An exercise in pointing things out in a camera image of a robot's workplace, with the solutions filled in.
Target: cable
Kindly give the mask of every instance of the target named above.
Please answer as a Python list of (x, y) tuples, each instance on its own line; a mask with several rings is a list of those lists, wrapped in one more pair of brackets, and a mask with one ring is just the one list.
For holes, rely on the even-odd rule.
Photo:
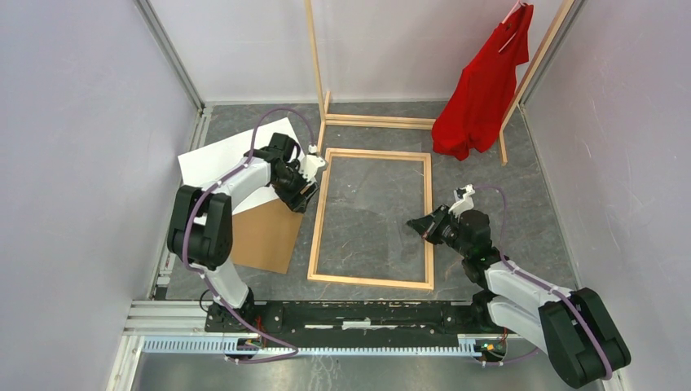
[(204, 295), (207, 294), (207, 293), (209, 293), (209, 290), (208, 290), (208, 289), (205, 290), (205, 291), (203, 291), (203, 292), (201, 293), (201, 296), (199, 296), (199, 308), (201, 308), (202, 311), (204, 311), (205, 313), (208, 314), (208, 313), (209, 313), (209, 310), (205, 310), (204, 307), (201, 306), (201, 301), (202, 301), (202, 299), (204, 299)]
[[(600, 357), (602, 364), (605, 366), (605, 377), (604, 377), (604, 379), (605, 380), (611, 379), (612, 378), (612, 365), (610, 364), (610, 361), (607, 359), (607, 356), (605, 355), (605, 351), (602, 349), (602, 346), (600, 346), (600, 343), (597, 342), (597, 339), (595, 338), (595, 335), (592, 333), (592, 330), (590, 329), (588, 324), (585, 322), (585, 319), (583, 319), (583, 316), (581, 316), (579, 311), (573, 305), (573, 303), (571, 303), (571, 301), (569, 301), (569, 299), (563, 293), (557, 291), (556, 289), (553, 289), (552, 287), (550, 287), (546, 283), (543, 283), (542, 281), (534, 278), (533, 276), (528, 275), (526, 273), (523, 273), (522, 271), (520, 271), (519, 269), (517, 269), (516, 267), (514, 267), (513, 265), (508, 263), (508, 260), (504, 256), (504, 253), (501, 251), (501, 243), (502, 243), (502, 240), (504, 239), (504, 232), (506, 229), (506, 215), (508, 212), (508, 203), (506, 201), (506, 193), (504, 193), (504, 189), (502, 189), (501, 187), (498, 187), (498, 186), (493, 186), (493, 185), (475, 186), (474, 189), (475, 190), (489, 190), (489, 189), (496, 190), (501, 195), (501, 200), (504, 203), (504, 211), (502, 213), (501, 229), (500, 229), (500, 233), (499, 233), (499, 243), (496, 246), (497, 250), (499, 250), (499, 256), (500, 256), (501, 262), (504, 264), (504, 266), (506, 266), (509, 270), (511, 270), (513, 273), (515, 273), (519, 277), (522, 277), (523, 279), (541, 287), (542, 289), (549, 292), (550, 294), (554, 294), (554, 296), (558, 297), (559, 300), (563, 301), (564, 304), (566, 304), (566, 307), (569, 308), (571, 313), (576, 318), (576, 321), (579, 323), (579, 325), (581, 326), (583, 331), (588, 336), (588, 339), (592, 343), (592, 346), (595, 348), (595, 351), (597, 352), (597, 355)], [(535, 348), (535, 350), (526, 354), (525, 356), (515, 358), (514, 360), (505, 361), (504, 364), (508, 364), (510, 362), (521, 361), (523, 358), (527, 358), (530, 355), (536, 353), (537, 350), (538, 349)]]
[(223, 182), (227, 181), (228, 179), (232, 178), (233, 176), (237, 175), (240, 171), (242, 171), (243, 169), (245, 169), (245, 167), (249, 164), (249, 162), (250, 162), (250, 161), (252, 160), (252, 158), (254, 157), (254, 143), (255, 143), (255, 140), (257, 139), (257, 132), (259, 131), (259, 126), (262, 125), (262, 122), (263, 122), (271, 113), (273, 113), (273, 112), (278, 112), (278, 111), (292, 112), (293, 114), (296, 114), (297, 116), (299, 116), (300, 119), (302, 119), (302, 121), (305, 122), (305, 125), (307, 126), (307, 130), (310, 132), (310, 141), (311, 141), (311, 144), (310, 144), (310, 145), (315, 145), (315, 134), (314, 134), (314, 132), (312, 132), (312, 128), (311, 128), (311, 126), (310, 126), (310, 122), (307, 121), (307, 119), (305, 118), (305, 116), (303, 116), (301, 113), (299, 113), (299, 112), (297, 112), (296, 110), (293, 110), (293, 109), (291, 109), (291, 108), (274, 108), (274, 109), (271, 109), (271, 110), (269, 110), (268, 112), (264, 113), (264, 115), (263, 115), (263, 116), (259, 119), (259, 121), (257, 122), (257, 125), (254, 126), (254, 130), (252, 131), (252, 141), (250, 141), (250, 144), (249, 144), (249, 152), (248, 152), (248, 155), (247, 155), (247, 159), (244, 161), (244, 163), (243, 163), (242, 165), (238, 165), (238, 166), (235, 167), (230, 173), (228, 173), (228, 174), (222, 176), (219, 180), (217, 180), (216, 182), (214, 182), (208, 189), (206, 189), (206, 190), (204, 191), (204, 193), (201, 194), (201, 196), (199, 197), (199, 199), (198, 199), (197, 202), (195, 203), (194, 207), (192, 208), (192, 211), (191, 211), (191, 213), (190, 213), (190, 217), (187, 219), (187, 225), (185, 226), (185, 235), (183, 236), (183, 254), (182, 254), (182, 256), (181, 256), (180, 258), (181, 258), (181, 260), (183, 261), (183, 264), (185, 265), (185, 269), (187, 269), (187, 270), (189, 270), (189, 271), (193, 271), (193, 272), (197, 273), (198, 275), (200, 275), (201, 279), (204, 280), (204, 282), (206, 283), (206, 287), (211, 291), (212, 296), (213, 296), (216, 300), (220, 301), (220, 304), (223, 305), (224, 307), (226, 307), (226, 310), (228, 310), (228, 312), (230, 312), (231, 315), (233, 315), (233, 317), (234, 317), (238, 322), (240, 322), (240, 324), (242, 324), (243, 326), (245, 326), (245, 327), (246, 327), (247, 329), (249, 329), (251, 332), (255, 332), (255, 333), (257, 333), (258, 335), (262, 336), (263, 338), (265, 338), (265, 339), (267, 339), (267, 340), (271, 340), (271, 341), (275, 342), (276, 344), (285, 346), (286, 348), (290, 348), (290, 349), (293, 350), (293, 352), (290, 352), (290, 353), (280, 354), (280, 355), (278, 355), (278, 356), (273, 356), (273, 357), (269, 357), (269, 358), (261, 358), (261, 359), (258, 359), (258, 360), (244, 360), (244, 361), (240, 361), (240, 360), (237, 360), (237, 359), (235, 360), (235, 363), (241, 363), (241, 364), (259, 364), (259, 363), (262, 363), (262, 362), (272, 362), (272, 361), (278, 361), (278, 360), (281, 360), (281, 359), (284, 359), (284, 358), (290, 358), (290, 357), (292, 357), (292, 356), (294, 356), (294, 355), (297, 354), (297, 347), (295, 347), (295, 346), (289, 344), (288, 342), (286, 342), (286, 341), (284, 341), (284, 340), (280, 340), (280, 339), (278, 339), (278, 338), (276, 338), (276, 337), (274, 337), (274, 336), (270, 336), (269, 334), (267, 334), (267, 333), (265, 333), (265, 332), (262, 332), (262, 331), (256, 329), (254, 326), (252, 326), (252, 325), (249, 324), (247, 321), (245, 321), (245, 320), (237, 313), (237, 311), (235, 311), (235, 309), (232, 307), (232, 305), (230, 305), (230, 304), (226, 301), (226, 299), (224, 299), (223, 297), (220, 297), (220, 296), (218, 295), (218, 291), (217, 291), (216, 288), (211, 284), (211, 282), (209, 281), (209, 279), (206, 278), (206, 275), (204, 274), (204, 271), (195, 269), (194, 267), (192, 267), (192, 266), (190, 265), (189, 257), (187, 256), (188, 253), (189, 253), (190, 234), (191, 234), (192, 226), (194, 225), (194, 218), (195, 218), (195, 216), (197, 215), (197, 213), (199, 213), (199, 209), (201, 208), (201, 205), (204, 203), (204, 201), (206, 200), (206, 198), (209, 197), (209, 195), (210, 195), (214, 190), (216, 190)]

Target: red shirt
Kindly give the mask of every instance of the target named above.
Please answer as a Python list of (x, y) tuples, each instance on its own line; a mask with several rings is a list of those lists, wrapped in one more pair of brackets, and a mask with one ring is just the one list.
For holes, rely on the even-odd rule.
[(499, 24), (465, 67), (456, 91), (434, 122), (435, 152), (463, 160), (470, 148), (484, 152), (499, 137), (504, 114), (516, 92), (516, 66), (528, 62), (532, 17), (533, 6), (523, 4), (506, 23)]

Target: cardboard sheet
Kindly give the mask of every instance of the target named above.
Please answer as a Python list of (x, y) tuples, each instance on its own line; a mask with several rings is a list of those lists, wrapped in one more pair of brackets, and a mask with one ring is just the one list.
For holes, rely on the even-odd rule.
[[(265, 147), (273, 133), (297, 140), (288, 118), (259, 127), (255, 147)], [(234, 167), (249, 150), (252, 130), (226, 138), (178, 156), (183, 183), (203, 186)], [(273, 187), (263, 187), (233, 211), (231, 260), (236, 265), (276, 273), (288, 272), (302, 213), (293, 213), (276, 195)]]
[(233, 216), (233, 262), (287, 273), (302, 216), (291, 212), (281, 200), (236, 214)]
[[(273, 133), (286, 134), (294, 140), (300, 141), (297, 140), (295, 131), (290, 125), (288, 118), (284, 118), (259, 126), (254, 147), (261, 148), (269, 145)], [(251, 141), (252, 130), (247, 130), (217, 143), (178, 156), (180, 169), (183, 172), (183, 183), (201, 187), (220, 178), (221, 175), (240, 162), (240, 159), (249, 150)], [(304, 152), (300, 152), (299, 158), (302, 159), (304, 155)], [(279, 197), (272, 187), (257, 189), (235, 208), (233, 214), (243, 213), (248, 209), (277, 199)]]

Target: wooden stand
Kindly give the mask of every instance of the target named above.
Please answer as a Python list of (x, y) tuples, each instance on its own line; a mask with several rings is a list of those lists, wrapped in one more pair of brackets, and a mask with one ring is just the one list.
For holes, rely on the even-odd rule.
[[(501, 165), (506, 165), (508, 163), (508, 157), (506, 154), (506, 145), (504, 143), (504, 128), (508, 124), (508, 120), (513, 114), (513, 110), (516, 109), (518, 102), (521, 100), (523, 93), (526, 92), (526, 88), (530, 83), (530, 80), (535, 75), (540, 62), (542, 62), (549, 45), (552, 43), (557, 31), (561, 27), (561, 24), (566, 18), (566, 14), (569, 9), (574, 4), (574, 0), (563, 0), (557, 15), (552, 20), (547, 33), (545, 34), (538, 50), (535, 52), (530, 65), (523, 76), (521, 83), (519, 84), (516, 94), (513, 96), (509, 107), (504, 114), (504, 119), (502, 120), (501, 129), (499, 133), (499, 155), (501, 159)], [(418, 130), (431, 130), (432, 125), (436, 121), (434, 118), (407, 118), (407, 117), (397, 117), (397, 116), (356, 116), (350, 114), (330, 114), (328, 112), (328, 101), (331, 98), (331, 93), (327, 92), (326, 99), (324, 99), (322, 91), (322, 80), (321, 73), (319, 71), (319, 55), (317, 54), (317, 40), (315, 36), (315, 21), (312, 13), (312, 0), (305, 0), (305, 9), (307, 12), (307, 31), (310, 34), (310, 45), (312, 48), (312, 64), (315, 68), (315, 81), (317, 86), (317, 101), (319, 103), (319, 114), (321, 116), (321, 126), (319, 127), (319, 153), (322, 151), (322, 141), (323, 133), (328, 125), (335, 126), (366, 126), (373, 128), (396, 128), (396, 129), (418, 129)]]
[(355, 283), (358, 285), (375, 285), (378, 287), (389, 288), (413, 288), (434, 290), (434, 246), (427, 241), (424, 242), (424, 282), (398, 281), (392, 279), (367, 279), (343, 275), (320, 275), (317, 272), (317, 263), (319, 262), (319, 247), (321, 246), (322, 238), (323, 218), (324, 212), (326, 210), (326, 197), (328, 193), (328, 178), (329, 173), (331, 172), (331, 159), (334, 156), (366, 159), (409, 160), (422, 162), (422, 175), (425, 180), (425, 192), (423, 193), (425, 214), (432, 213), (432, 156), (429, 153), (327, 148), (325, 160), (327, 161), (328, 166), (322, 174), (321, 189), (319, 190), (319, 203), (317, 204), (317, 217), (315, 219), (315, 233), (312, 236), (312, 252), (310, 254), (310, 265), (307, 268), (307, 279), (312, 281), (323, 281), (327, 283)]

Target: gray wall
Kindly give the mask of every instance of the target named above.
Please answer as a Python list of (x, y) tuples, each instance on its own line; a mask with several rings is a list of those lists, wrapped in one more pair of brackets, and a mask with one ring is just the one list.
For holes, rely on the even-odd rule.
[[(324, 91), (448, 99), (516, 0), (311, 0)], [(562, 0), (531, 0), (530, 52)], [(316, 100), (304, 0), (151, 0), (208, 101)], [(519, 66), (519, 80), (527, 64)], [(242, 77), (228, 77), (239, 74)]]
[(0, 389), (102, 389), (196, 110), (132, 1), (3, 1), (0, 25)]
[(527, 104), (578, 274), (631, 348), (633, 390), (691, 381), (689, 18), (683, 0), (587, 2)]

